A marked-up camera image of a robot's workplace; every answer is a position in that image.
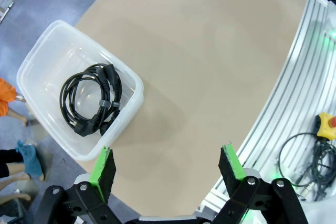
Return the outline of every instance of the translucent plastic bin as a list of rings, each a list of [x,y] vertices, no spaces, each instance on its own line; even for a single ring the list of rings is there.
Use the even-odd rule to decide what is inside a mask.
[[[97,131],[82,137],[64,120],[59,95],[70,76],[96,63],[114,64],[122,83],[121,112],[104,136]],[[104,146],[110,146],[143,102],[140,77],[95,41],[62,21],[53,22],[37,40],[17,73],[17,83],[43,127],[71,157],[80,161],[93,159]],[[100,88],[93,81],[81,83],[75,106],[79,113],[91,118],[99,107]]]

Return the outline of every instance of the black cable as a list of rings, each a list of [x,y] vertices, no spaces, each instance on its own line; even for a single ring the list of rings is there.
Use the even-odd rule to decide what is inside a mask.
[[[312,135],[316,138],[316,141],[313,147],[311,163],[308,165],[306,170],[300,175],[300,177],[296,180],[296,182],[291,184],[296,187],[306,187],[309,186],[311,183],[315,183],[317,185],[318,190],[314,198],[314,201],[317,201],[320,199],[321,196],[322,198],[324,198],[324,196],[326,195],[325,193],[326,188],[329,187],[336,178],[336,147],[333,146],[332,144],[329,144],[326,138],[318,137],[316,136],[316,134],[311,132],[303,132],[290,137],[282,145],[278,156],[278,168],[282,177],[285,176],[283,175],[280,166],[281,153],[284,150],[286,144],[290,140],[300,135]],[[323,159],[326,156],[328,156],[329,166],[322,163]],[[322,172],[321,171],[322,167],[327,168],[327,170]],[[299,185],[301,180],[305,176],[307,176],[308,173],[310,173],[311,181],[309,183]]]
[[[83,117],[75,109],[77,88],[81,81],[94,81],[100,86],[99,109],[91,119]],[[113,101],[111,101],[110,86],[114,91]],[[61,89],[59,104],[65,121],[77,134],[87,136],[99,129],[100,134],[104,135],[120,113],[121,94],[120,77],[113,64],[95,64],[66,80]]]

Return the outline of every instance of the blue cloth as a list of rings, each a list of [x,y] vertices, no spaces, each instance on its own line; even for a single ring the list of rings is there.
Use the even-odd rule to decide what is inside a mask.
[[[36,156],[36,149],[33,145],[25,145],[21,140],[17,141],[17,152],[20,152],[25,163],[25,172],[32,177],[43,175],[40,162]]]

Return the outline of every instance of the tangled cable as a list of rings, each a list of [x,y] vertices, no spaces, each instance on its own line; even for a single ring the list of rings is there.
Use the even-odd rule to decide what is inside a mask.
[[[78,84],[84,80],[96,82],[101,90],[98,112],[91,119],[84,118],[75,109]],[[110,85],[114,91],[113,101],[111,101]],[[66,80],[61,89],[59,104],[64,119],[77,134],[87,136],[99,129],[100,134],[104,135],[120,113],[121,93],[120,77],[113,64],[95,64]],[[109,116],[112,116],[111,120],[105,121]]]
[[[329,144],[327,142],[327,138],[317,137],[316,134],[311,132],[299,133],[290,137],[282,145],[278,156],[278,168],[282,177],[285,177],[280,167],[280,158],[281,153],[284,150],[283,148],[290,140],[300,135],[313,135],[315,136],[316,141],[313,147],[311,163],[307,166],[306,170],[304,170],[296,182],[292,183],[292,185],[296,187],[306,187],[311,183],[315,183],[317,185],[317,193],[315,195],[314,201],[317,201],[325,197],[326,188],[328,188],[336,178],[336,147],[332,144]],[[325,157],[328,160],[328,165],[323,163],[323,159]],[[301,180],[307,176],[309,172],[311,181],[309,183],[299,185]]]

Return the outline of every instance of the table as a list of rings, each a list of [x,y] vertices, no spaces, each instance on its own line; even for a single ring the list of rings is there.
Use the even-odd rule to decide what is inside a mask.
[[[191,214],[277,81],[306,0],[97,0],[77,28],[132,68],[145,102],[112,145],[112,192],[142,215]],[[90,172],[95,161],[78,162]]]

